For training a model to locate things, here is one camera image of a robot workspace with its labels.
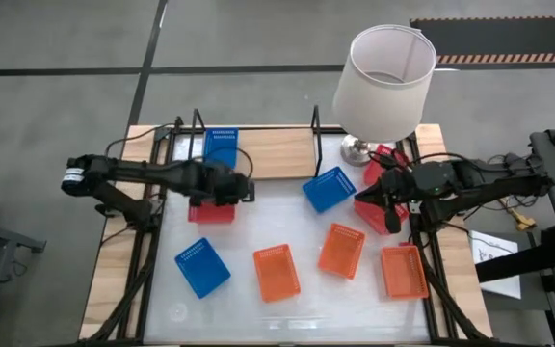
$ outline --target white table surface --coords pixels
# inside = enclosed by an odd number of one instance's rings
[[[321,173],[339,165],[357,190],[363,168],[344,163],[343,135],[323,135]],[[175,159],[185,159],[189,137],[177,137]],[[202,139],[195,139],[200,155]],[[231,225],[187,221],[188,201],[169,192],[145,329],[145,343],[388,343],[429,341],[421,300],[393,301],[385,293],[382,247],[410,234],[408,222],[396,235],[380,236],[353,209],[353,197],[317,214],[302,186],[308,179],[256,181],[256,201],[239,203]],[[331,223],[363,231],[366,239],[353,280],[323,272],[317,262]],[[199,299],[174,257],[206,237],[231,273]],[[288,244],[301,294],[266,304],[252,253]]]

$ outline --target white lampshade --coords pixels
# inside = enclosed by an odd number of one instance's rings
[[[351,44],[333,113],[359,140],[402,140],[421,122],[435,66],[434,46],[418,30],[401,25],[367,29]]]

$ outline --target floor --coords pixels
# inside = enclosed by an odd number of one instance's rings
[[[155,67],[342,64],[352,37],[380,23],[555,15],[555,0],[170,0],[156,17],[159,6],[0,0],[0,69],[141,67],[150,58]],[[161,30],[153,56],[154,22]],[[104,221],[94,201],[60,190],[69,156],[101,152],[130,116],[140,124],[188,120],[195,107],[208,123],[263,124],[307,122],[318,104],[322,122],[336,123],[335,72],[155,75],[146,86],[145,78],[0,76],[0,225],[48,240],[44,254],[18,255],[30,270],[2,288],[0,346],[78,334]],[[447,148],[469,157],[526,153],[530,132],[555,127],[555,69],[437,72],[423,121],[440,123]],[[548,200],[527,213],[542,227],[555,223]],[[469,226],[513,230],[508,216],[489,211]],[[551,342],[541,313],[489,307],[489,315],[507,342]]]

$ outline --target silver lamp base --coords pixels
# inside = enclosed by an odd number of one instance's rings
[[[373,151],[371,144],[361,141],[353,135],[346,135],[340,152],[342,159],[353,166],[364,166],[370,162],[368,153]]]

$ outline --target black and yellow striped tape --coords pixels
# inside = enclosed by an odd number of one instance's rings
[[[555,15],[528,15],[528,16],[499,16],[499,17],[467,17],[467,18],[415,18],[415,21],[442,21],[442,20],[516,20],[516,19],[555,19]]]
[[[438,64],[555,63],[555,53],[439,55]]]

